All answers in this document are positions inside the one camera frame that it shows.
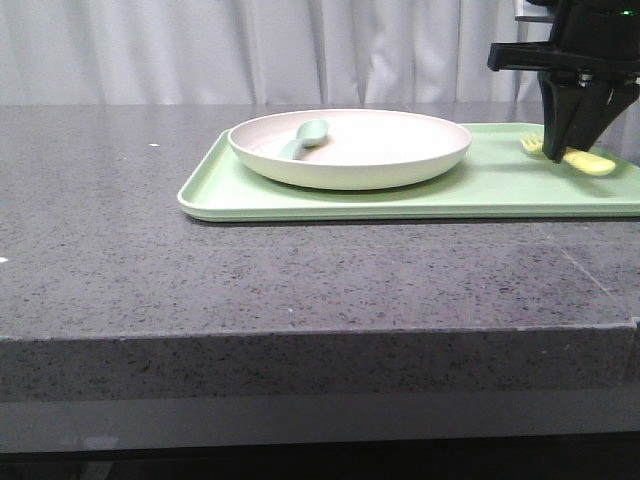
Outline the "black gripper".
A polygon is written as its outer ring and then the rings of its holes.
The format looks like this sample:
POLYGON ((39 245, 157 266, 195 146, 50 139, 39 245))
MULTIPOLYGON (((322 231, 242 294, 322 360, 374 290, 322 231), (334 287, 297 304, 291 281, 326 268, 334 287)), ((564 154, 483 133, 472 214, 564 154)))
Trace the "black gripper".
POLYGON ((545 72, 538 82, 547 158, 559 163, 568 148, 590 150, 639 98, 639 3, 518 1, 516 19, 550 23, 549 38, 494 43, 488 67, 545 72))

